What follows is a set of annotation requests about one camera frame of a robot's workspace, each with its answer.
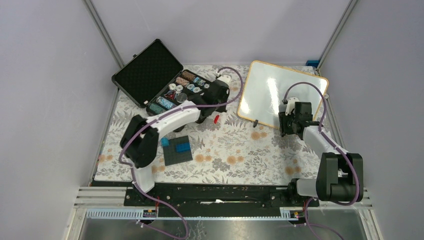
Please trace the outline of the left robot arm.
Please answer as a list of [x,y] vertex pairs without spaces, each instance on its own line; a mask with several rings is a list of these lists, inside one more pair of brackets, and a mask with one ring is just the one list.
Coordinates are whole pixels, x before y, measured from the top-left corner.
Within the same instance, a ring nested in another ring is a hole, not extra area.
[[118,160],[123,156],[129,159],[132,182],[138,187],[135,197],[142,205],[148,206],[155,200],[150,165],[156,158],[160,139],[187,124],[201,124],[215,112],[225,112],[229,94],[229,85],[216,79],[207,89],[163,113],[147,118],[136,115],[131,119],[120,141],[122,152]]

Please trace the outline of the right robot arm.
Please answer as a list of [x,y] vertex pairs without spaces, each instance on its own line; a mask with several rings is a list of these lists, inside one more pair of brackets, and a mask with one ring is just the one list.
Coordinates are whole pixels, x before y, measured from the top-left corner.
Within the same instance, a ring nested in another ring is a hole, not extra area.
[[339,205],[352,205],[363,199],[363,158],[336,144],[325,134],[320,122],[313,120],[312,104],[296,97],[283,100],[279,112],[283,137],[296,135],[320,157],[316,178],[294,178],[289,183],[287,201],[301,205],[307,197]]

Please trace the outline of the red whiteboard marker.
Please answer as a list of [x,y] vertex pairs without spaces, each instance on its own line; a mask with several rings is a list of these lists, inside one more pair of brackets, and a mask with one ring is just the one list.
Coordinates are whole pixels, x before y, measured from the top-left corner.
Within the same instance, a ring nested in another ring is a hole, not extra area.
[[214,120],[213,120],[214,124],[217,124],[217,122],[218,122],[219,118],[220,118],[220,116],[219,116],[219,115],[216,115],[216,116],[215,116],[215,118],[214,118]]

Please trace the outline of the yellow framed whiteboard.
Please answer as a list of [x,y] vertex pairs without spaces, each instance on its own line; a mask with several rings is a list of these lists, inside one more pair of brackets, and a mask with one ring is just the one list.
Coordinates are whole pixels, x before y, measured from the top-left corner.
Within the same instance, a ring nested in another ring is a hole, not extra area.
[[319,93],[324,95],[328,86],[329,81],[324,77],[255,60],[249,66],[237,114],[278,129],[278,113],[284,112],[283,99],[289,91],[287,98],[311,103],[316,119],[323,103]]

